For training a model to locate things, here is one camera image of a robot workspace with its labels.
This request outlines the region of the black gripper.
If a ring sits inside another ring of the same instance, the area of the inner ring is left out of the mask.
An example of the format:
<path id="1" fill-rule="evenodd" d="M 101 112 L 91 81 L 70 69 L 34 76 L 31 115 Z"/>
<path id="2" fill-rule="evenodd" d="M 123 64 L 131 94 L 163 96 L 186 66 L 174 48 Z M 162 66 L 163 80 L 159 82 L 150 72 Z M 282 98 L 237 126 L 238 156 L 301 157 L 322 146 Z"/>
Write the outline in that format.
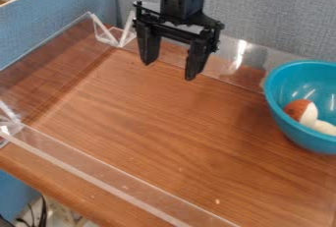
<path id="1" fill-rule="evenodd" d="M 186 65 L 186 80 L 191 81 L 205 70 L 210 52 L 218 50 L 223 22 L 203 11 L 187 19 L 177 18 L 163 14 L 161 6 L 151 2 L 135 1 L 134 7 L 134 27 L 143 64 L 150 65 L 157 61 L 163 37 L 191 44 Z"/>

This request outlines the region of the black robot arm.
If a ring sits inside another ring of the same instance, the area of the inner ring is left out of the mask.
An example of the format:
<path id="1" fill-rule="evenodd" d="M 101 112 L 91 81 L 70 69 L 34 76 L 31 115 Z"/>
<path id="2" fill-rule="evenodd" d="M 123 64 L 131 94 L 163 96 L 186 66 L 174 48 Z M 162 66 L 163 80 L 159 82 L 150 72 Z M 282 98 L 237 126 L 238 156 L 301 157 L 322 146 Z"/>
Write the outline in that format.
<path id="1" fill-rule="evenodd" d="M 205 13 L 205 3 L 206 0 L 161 0 L 161 4 L 134 2 L 134 27 L 143 64 L 158 60 L 163 37 L 189 44 L 187 81 L 205 70 L 225 29 L 225 23 Z"/>

